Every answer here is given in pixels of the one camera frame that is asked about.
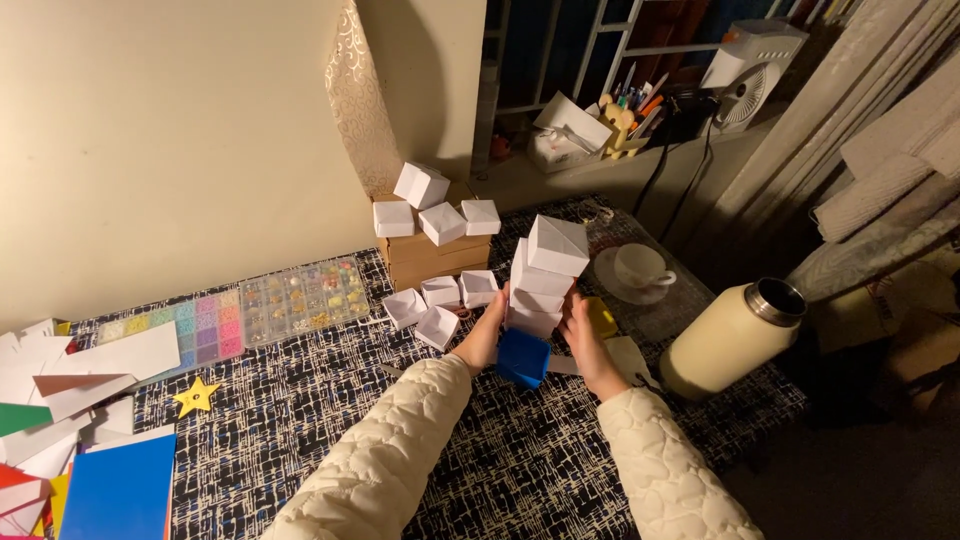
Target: table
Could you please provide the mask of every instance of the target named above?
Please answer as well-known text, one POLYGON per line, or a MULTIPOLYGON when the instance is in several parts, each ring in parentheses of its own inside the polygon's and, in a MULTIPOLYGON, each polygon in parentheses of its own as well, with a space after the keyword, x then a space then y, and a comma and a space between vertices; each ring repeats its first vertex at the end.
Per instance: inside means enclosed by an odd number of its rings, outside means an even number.
MULTIPOLYGON (((596 194, 504 215, 490 255, 490 268, 501 283, 509 277, 516 240, 528 234, 537 213, 590 220, 592 255, 640 242, 667 258, 678 280, 664 300, 649 307, 624 304, 600 290, 591 270, 581 279, 583 291, 603 298, 621 334, 634 339, 652 366, 713 299, 633 217, 596 194)), ((177 423, 173 540, 259 537, 329 446, 391 384, 393 378, 376 364, 406 367, 439 355, 413 337, 413 327, 394 331, 389 321, 370 322, 386 317, 379 301, 393 290, 378 251, 353 255, 371 299, 371 319, 246 351, 135 394, 135 428, 141 431, 177 421, 171 397, 185 391, 195 376, 223 383, 213 395, 211 413, 198 411, 177 423)), ((83 347, 106 321, 235 286, 128 309, 74 328, 83 347)), ((455 343, 474 320, 463 325, 455 343)), ((569 354, 562 340, 552 340, 551 346, 555 354, 569 354)), ((404 538, 626 536, 634 523, 595 405, 576 377, 547 374, 536 391, 523 391, 493 370, 484 372, 474 380, 473 396, 404 538)), ((710 466, 722 470, 798 416, 806 398, 768 363, 704 404, 669 405, 710 466)))

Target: bead organizer box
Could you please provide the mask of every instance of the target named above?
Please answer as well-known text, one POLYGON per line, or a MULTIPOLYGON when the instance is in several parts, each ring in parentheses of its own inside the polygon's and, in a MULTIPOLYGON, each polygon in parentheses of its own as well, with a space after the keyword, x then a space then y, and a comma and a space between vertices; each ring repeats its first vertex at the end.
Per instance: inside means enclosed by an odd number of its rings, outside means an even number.
POLYGON ((260 347, 370 314, 353 257, 240 282, 243 344, 260 347))
POLYGON ((116 341, 170 321, 174 321, 177 327, 180 367, 149 380, 142 380, 137 385, 163 380, 197 366, 243 353, 240 295, 235 289, 104 323, 97 331, 97 345, 116 341))

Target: white paper box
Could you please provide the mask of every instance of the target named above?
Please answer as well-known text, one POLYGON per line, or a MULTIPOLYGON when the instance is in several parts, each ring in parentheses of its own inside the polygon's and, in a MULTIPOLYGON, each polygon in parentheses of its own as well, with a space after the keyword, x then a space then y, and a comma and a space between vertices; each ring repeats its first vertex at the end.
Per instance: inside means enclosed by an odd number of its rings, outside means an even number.
POLYGON ((412 236, 414 213, 406 201, 373 203, 373 230, 378 238, 412 236))
POLYGON ((565 297, 563 296, 519 290, 513 282, 510 282, 510 305, 513 307, 543 311, 544 313, 557 313, 564 308, 564 300, 565 297))
POLYGON ((467 219, 467 236, 500 232, 500 214, 493 201, 466 200, 460 203, 460 210, 467 219))
POLYGON ((407 161, 396 180, 394 195, 402 197, 415 209, 429 209, 444 201, 448 187, 450 180, 436 169, 407 161))
POLYGON ((538 215, 530 230, 527 263, 539 270, 576 278, 590 263, 587 228, 579 223, 538 215))
POLYGON ((420 213, 420 228, 434 244, 442 246, 467 233, 467 220, 450 203, 420 213))
POLYGON ((553 329, 557 328, 563 316, 562 313, 544 313, 510 306, 507 309, 506 327, 520 329, 530 335, 545 339, 550 337, 553 329))
POLYGON ((416 324, 426 312, 426 302, 417 289, 401 290, 383 299, 383 308, 397 330, 416 324))
POLYGON ((460 297, 464 307, 486 306, 496 298, 499 287, 490 270, 464 270, 460 273, 460 297))
POLYGON ((527 264, 527 239, 521 238, 516 243, 514 264, 510 268, 510 287, 546 294, 550 296, 566 296, 566 291, 573 285, 573 278, 563 274, 547 272, 527 264))
POLYGON ((546 173, 599 161, 613 133, 560 92, 543 108, 534 126, 543 131, 533 133, 527 154, 546 173))
POLYGON ((420 282, 427 307, 460 307, 460 286, 453 276, 440 276, 420 282))
POLYGON ((459 329, 460 317, 452 311, 434 306, 423 314, 414 336, 443 353, 459 329))

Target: black cable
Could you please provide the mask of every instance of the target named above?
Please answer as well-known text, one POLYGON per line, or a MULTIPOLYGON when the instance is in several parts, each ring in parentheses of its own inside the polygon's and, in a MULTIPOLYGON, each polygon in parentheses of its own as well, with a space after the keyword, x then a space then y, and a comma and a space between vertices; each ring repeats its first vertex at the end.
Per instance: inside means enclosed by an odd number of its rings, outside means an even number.
POLYGON ((707 143, 704 145, 704 156, 700 159, 700 164, 697 165, 696 172, 693 173, 693 177, 690 178, 690 182, 686 185, 684 193, 680 196, 680 201, 677 202, 677 205, 673 208, 673 213, 670 214, 670 219, 667 220, 666 225, 663 227, 663 232, 660 233, 660 238, 657 240, 658 243, 662 244, 663 240, 666 239, 668 233, 670 233, 670 228, 673 227, 673 222, 677 220, 677 216, 680 215, 680 209, 684 207, 684 201, 686 201, 687 195, 691 192, 696 191, 696 188, 700 186, 700 169, 703 168, 704 163, 707 162, 707 156, 710 151, 710 133, 713 131, 713 122, 717 119, 717 112, 720 111, 720 103, 715 102, 715 107, 713 108, 713 114, 710 115, 709 123, 707 124, 707 143))
MULTIPOLYGON (((676 107, 676 102, 674 101, 673 97, 668 99, 671 101, 671 104, 676 107)), ((640 210, 640 205, 643 204, 643 199, 646 198, 647 193, 649 193, 650 189, 653 188, 657 178, 660 177, 660 173, 663 172, 663 167, 666 165, 666 152, 667 149, 670 148, 670 130, 673 128, 673 114, 674 109, 668 107, 666 110, 666 117, 663 118, 663 121, 666 122, 666 137, 663 138, 663 151, 660 152, 660 160, 657 161, 657 168, 655 168, 653 174, 650 175, 650 180, 648 180, 643 186, 643 189, 640 190, 640 194, 636 196, 634 209, 630 212, 630 215, 633 217, 636 217, 636 213, 640 210)))

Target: blue paper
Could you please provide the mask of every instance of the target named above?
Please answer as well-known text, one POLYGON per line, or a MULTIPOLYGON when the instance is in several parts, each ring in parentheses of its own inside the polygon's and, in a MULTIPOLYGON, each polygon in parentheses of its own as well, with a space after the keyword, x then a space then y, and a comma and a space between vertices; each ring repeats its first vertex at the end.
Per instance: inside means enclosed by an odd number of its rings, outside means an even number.
POLYGON ((166 435, 78 455, 59 540, 163 540, 176 448, 166 435))
POLYGON ((496 352, 496 372, 500 377, 533 390, 546 376, 550 344, 511 328, 503 332, 496 352))

